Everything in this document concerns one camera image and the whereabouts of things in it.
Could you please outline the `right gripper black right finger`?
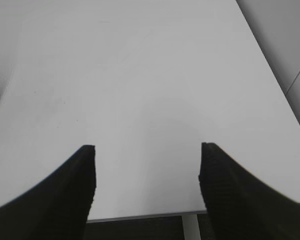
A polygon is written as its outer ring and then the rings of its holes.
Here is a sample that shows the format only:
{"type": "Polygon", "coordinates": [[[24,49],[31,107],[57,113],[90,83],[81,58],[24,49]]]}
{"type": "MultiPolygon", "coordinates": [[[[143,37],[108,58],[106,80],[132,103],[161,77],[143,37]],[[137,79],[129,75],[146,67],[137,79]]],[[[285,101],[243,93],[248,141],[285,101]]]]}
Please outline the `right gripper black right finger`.
{"type": "Polygon", "coordinates": [[[217,240],[300,240],[300,203],[213,142],[201,144],[198,181],[217,240]]]}

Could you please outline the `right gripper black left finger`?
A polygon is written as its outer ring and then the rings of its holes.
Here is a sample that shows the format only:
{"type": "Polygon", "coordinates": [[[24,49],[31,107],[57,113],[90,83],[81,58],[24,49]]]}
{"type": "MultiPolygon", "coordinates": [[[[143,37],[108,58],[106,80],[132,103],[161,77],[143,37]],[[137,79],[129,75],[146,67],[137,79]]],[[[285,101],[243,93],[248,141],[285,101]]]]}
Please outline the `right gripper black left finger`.
{"type": "Polygon", "coordinates": [[[82,240],[96,192],[96,148],[81,146],[30,190],[0,207],[0,240],[82,240]]]}

